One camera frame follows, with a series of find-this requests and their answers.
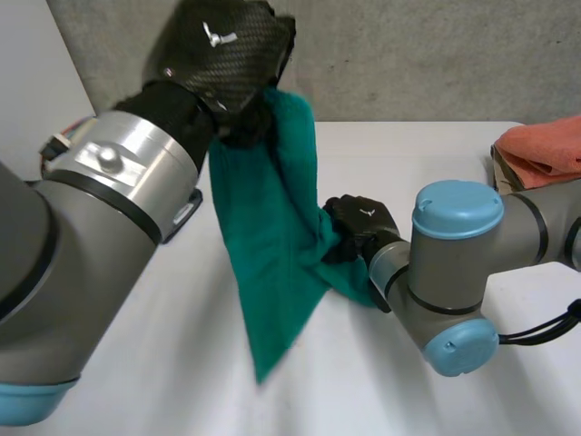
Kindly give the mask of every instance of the white logo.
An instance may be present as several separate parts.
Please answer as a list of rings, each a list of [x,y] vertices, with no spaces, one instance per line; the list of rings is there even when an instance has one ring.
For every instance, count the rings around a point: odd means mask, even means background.
[[[218,44],[228,44],[233,43],[238,39],[238,36],[235,33],[231,33],[226,36],[219,36],[218,34],[213,34],[210,32],[210,27],[208,23],[203,23],[203,30],[205,30],[206,34],[208,35],[208,39],[210,40],[210,45],[215,47]]]

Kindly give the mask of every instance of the white tabletop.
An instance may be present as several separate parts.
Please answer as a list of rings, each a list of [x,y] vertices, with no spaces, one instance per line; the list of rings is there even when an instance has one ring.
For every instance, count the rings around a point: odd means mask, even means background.
[[[485,182],[489,146],[512,123],[319,123],[319,199],[384,202],[404,237],[417,191]],[[205,202],[155,254],[83,378],[36,426],[0,435],[577,436],[581,328],[484,368],[434,373],[397,319],[328,292],[264,386],[254,383],[228,254]],[[556,264],[490,278],[485,314],[518,332],[565,311],[581,274]]]

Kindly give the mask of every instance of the black cable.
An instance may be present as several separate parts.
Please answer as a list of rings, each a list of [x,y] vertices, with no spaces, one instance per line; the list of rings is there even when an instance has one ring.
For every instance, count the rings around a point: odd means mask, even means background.
[[[523,346],[532,346],[532,345],[540,345],[542,343],[547,343],[553,341],[554,339],[560,338],[565,333],[571,331],[577,325],[577,320],[573,318],[568,318],[558,325],[553,327],[552,329],[540,333],[539,335],[530,336],[528,338],[521,338],[515,339],[513,341],[508,342],[508,345],[523,345]]]
[[[502,345],[539,345],[560,338],[565,333],[573,330],[579,321],[581,321],[581,299],[575,300],[569,304],[567,312],[557,316],[551,321],[544,322],[537,327],[523,332],[500,334],[498,337],[500,344]]]
[[[556,318],[553,318],[551,321],[547,321],[541,325],[538,325],[537,327],[533,327],[532,329],[528,329],[528,330],[525,330],[525,331],[519,332],[519,333],[501,334],[500,336],[503,337],[504,339],[516,339],[516,338],[520,338],[522,336],[527,336],[529,334],[539,332],[541,330],[546,329],[547,327],[552,326],[553,324],[557,324],[558,322],[563,321],[564,319],[567,318],[568,315],[569,315],[568,313],[563,313],[562,315],[559,315]]]

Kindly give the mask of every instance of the wire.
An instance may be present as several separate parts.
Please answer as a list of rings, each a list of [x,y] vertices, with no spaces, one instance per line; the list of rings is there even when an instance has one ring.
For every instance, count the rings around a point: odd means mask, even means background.
[[[567,308],[567,312],[544,322],[537,327],[513,334],[499,334],[499,342],[502,345],[539,345],[560,338],[570,332],[579,324],[579,308],[581,300],[575,300]]]
[[[565,333],[570,332],[575,328],[578,321],[575,318],[567,318],[560,322],[558,325],[554,326],[553,328],[549,329],[546,332],[533,335],[527,338],[520,338],[515,339],[512,341],[504,342],[504,345],[523,345],[523,346],[532,346],[532,345],[540,345],[542,343],[547,343],[553,341],[554,339],[560,338]]]
[[[89,115],[89,116],[86,116],[85,118],[81,118],[80,120],[75,121],[74,123],[69,125],[66,129],[64,129],[61,132],[61,135],[66,137],[66,138],[70,138],[70,136],[72,136],[74,134],[74,131],[76,129],[81,127],[81,125],[83,125],[86,121],[89,121],[91,118],[93,118],[93,116]]]
[[[528,330],[525,330],[525,331],[519,332],[519,333],[503,334],[501,336],[505,339],[516,339],[516,338],[520,338],[522,336],[527,336],[531,333],[536,333],[536,332],[539,332],[541,330],[544,330],[547,327],[552,326],[553,324],[557,324],[558,322],[561,322],[564,319],[566,319],[567,316],[568,316],[568,313],[563,313],[562,315],[559,315],[556,318],[553,318],[551,321],[547,321],[541,325],[538,325],[537,327],[533,327],[532,329],[528,329]]]

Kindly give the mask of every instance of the orange towel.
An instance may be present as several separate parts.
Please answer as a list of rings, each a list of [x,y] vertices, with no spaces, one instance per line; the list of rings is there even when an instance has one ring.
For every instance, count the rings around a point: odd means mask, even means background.
[[[579,178],[581,115],[513,127],[496,148],[526,189]]]

